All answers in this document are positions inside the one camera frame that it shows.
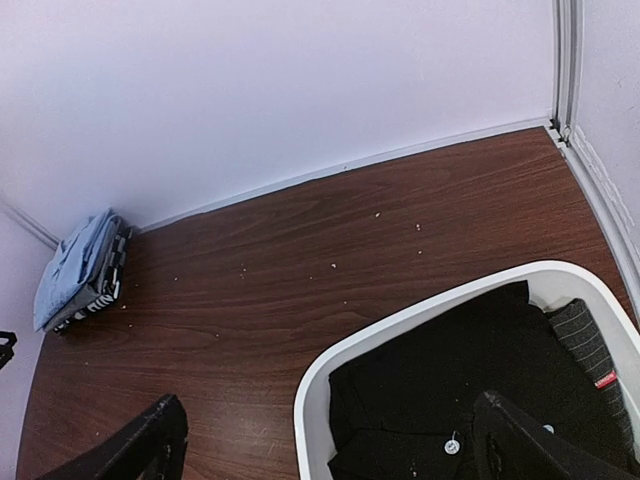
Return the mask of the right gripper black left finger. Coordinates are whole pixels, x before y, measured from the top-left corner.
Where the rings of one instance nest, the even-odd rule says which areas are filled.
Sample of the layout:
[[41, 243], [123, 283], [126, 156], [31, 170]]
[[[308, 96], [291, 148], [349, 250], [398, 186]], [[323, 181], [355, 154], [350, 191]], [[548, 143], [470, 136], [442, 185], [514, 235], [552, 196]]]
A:
[[187, 445], [186, 411], [177, 396], [167, 394], [103, 443], [43, 477], [180, 479]]

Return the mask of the black long sleeve shirt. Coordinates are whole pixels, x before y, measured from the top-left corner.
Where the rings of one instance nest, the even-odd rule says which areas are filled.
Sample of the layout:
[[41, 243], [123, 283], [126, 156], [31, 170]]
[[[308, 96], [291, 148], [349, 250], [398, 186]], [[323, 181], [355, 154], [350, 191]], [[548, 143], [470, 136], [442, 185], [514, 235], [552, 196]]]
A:
[[473, 405], [485, 391], [618, 468], [634, 461], [604, 399], [526, 282], [465, 302], [329, 377], [336, 479], [474, 479]]

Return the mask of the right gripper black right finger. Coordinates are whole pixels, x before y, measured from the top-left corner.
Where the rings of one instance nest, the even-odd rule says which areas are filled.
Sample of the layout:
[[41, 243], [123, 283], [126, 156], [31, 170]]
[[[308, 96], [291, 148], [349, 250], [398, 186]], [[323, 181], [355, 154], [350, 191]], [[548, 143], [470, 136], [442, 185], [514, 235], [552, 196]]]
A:
[[480, 479], [629, 479], [631, 474], [550, 433], [494, 391], [473, 406], [472, 439]]

